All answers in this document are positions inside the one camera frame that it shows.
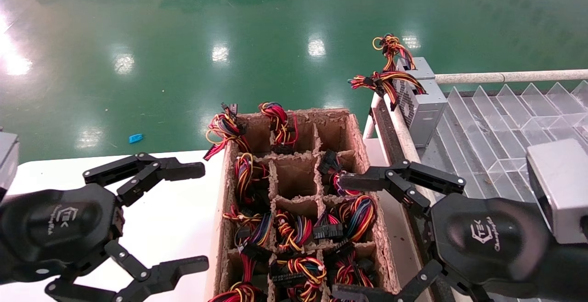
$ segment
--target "green epoxy floor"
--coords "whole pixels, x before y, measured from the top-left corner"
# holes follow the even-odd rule
[[[394,32],[438,74],[586,68],[588,0],[0,0],[21,162],[206,149],[219,104],[349,107]],[[128,136],[145,134],[129,145]]]

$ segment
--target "robotic hand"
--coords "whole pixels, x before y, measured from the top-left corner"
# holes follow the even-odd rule
[[[87,170],[83,174],[86,185],[79,189],[4,197],[17,163],[17,138],[14,141],[0,156],[0,167],[13,167],[4,175],[0,170],[0,285],[59,275],[45,288],[58,302],[141,302],[175,289],[185,274],[208,270],[206,256],[146,268],[118,243],[124,226],[123,206],[131,206],[162,180],[204,176],[204,164],[181,164],[176,158],[139,153]],[[9,165],[7,160],[14,158]],[[117,189],[118,195],[105,189],[132,176]],[[109,257],[133,277],[126,288],[116,293],[74,284],[77,277],[92,272]]]
[[[533,176],[533,167],[529,172]],[[531,177],[537,194],[540,188],[534,180]],[[550,231],[553,224],[548,226],[543,211],[535,203],[469,199],[462,195],[464,179],[408,161],[388,168],[371,167],[365,174],[346,174],[339,183],[344,189],[384,189],[409,212],[424,218],[428,262],[399,294],[334,285],[335,298],[411,302],[438,278],[475,302],[491,301],[487,292],[560,301],[588,298],[588,244],[559,243]],[[447,196],[430,206],[429,200],[411,183]]]

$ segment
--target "logo on robotic hand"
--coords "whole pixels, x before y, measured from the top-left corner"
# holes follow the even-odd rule
[[[492,221],[492,218],[487,217],[487,224],[482,224],[481,220],[474,220],[474,223],[470,225],[472,229],[472,238],[485,244],[488,241],[494,239],[494,250],[500,251],[500,240],[498,239],[498,230],[496,224]]]
[[[53,234],[55,225],[59,225],[59,227],[69,227],[68,223],[74,221],[78,215],[78,208],[68,206],[67,208],[61,209],[61,207],[62,205],[58,204],[55,206],[55,209],[53,209],[53,212],[51,212],[51,216],[48,222],[49,227],[47,228],[47,235]]]

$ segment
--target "cardboard box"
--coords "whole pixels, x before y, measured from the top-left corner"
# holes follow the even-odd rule
[[[309,109],[287,113],[289,121],[292,121],[292,114],[296,116],[299,129],[296,153],[293,155],[270,153],[269,118],[262,114],[245,114],[239,115],[239,120],[246,122],[248,126],[245,136],[252,148],[255,161],[260,161],[269,168],[269,199],[273,216],[277,209],[283,209],[316,220],[326,206],[344,201],[343,197],[327,194],[328,182],[324,181],[321,173],[316,170],[325,150],[336,151],[344,168],[356,173],[363,173],[369,168],[368,155],[357,119],[347,109]],[[240,281],[242,275],[241,258],[233,243],[237,227],[222,218],[222,214],[228,212],[231,205],[236,202],[235,161],[238,155],[237,145],[229,144],[225,152],[223,184],[216,213],[217,236],[212,237],[214,243],[209,258],[210,270],[213,272],[208,276],[207,299],[229,290],[231,285]],[[366,233],[361,243],[355,243],[355,248],[359,257],[367,257],[374,262],[378,273],[378,281],[374,285],[391,293],[398,293],[400,286],[391,254],[388,230],[384,223],[384,212],[378,194],[369,192],[368,195],[374,200],[377,216],[371,231]],[[265,245],[266,249],[274,253],[270,263],[277,257],[276,241],[277,230],[272,223],[269,241]],[[304,250],[323,261],[323,252],[334,248],[335,245],[336,243],[330,240],[316,243],[311,239],[304,245]],[[285,298],[277,296],[277,290],[267,274],[255,275],[254,284],[267,290],[268,302]],[[330,289],[326,283],[323,283],[321,290],[321,301],[328,302]]]

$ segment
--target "gray metal box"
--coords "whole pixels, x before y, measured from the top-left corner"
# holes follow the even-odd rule
[[[424,57],[414,57],[413,61],[416,70],[405,70],[406,63],[403,58],[398,60],[396,67],[399,71],[404,71],[416,78],[426,94],[416,95],[413,92],[413,85],[399,80],[394,80],[393,86],[398,93],[398,107],[405,118],[414,146],[422,148],[431,141],[447,105],[447,99],[435,82],[435,74]]]
[[[574,139],[527,148],[529,182],[546,223],[561,244],[586,243],[580,219],[588,216],[588,155]]]

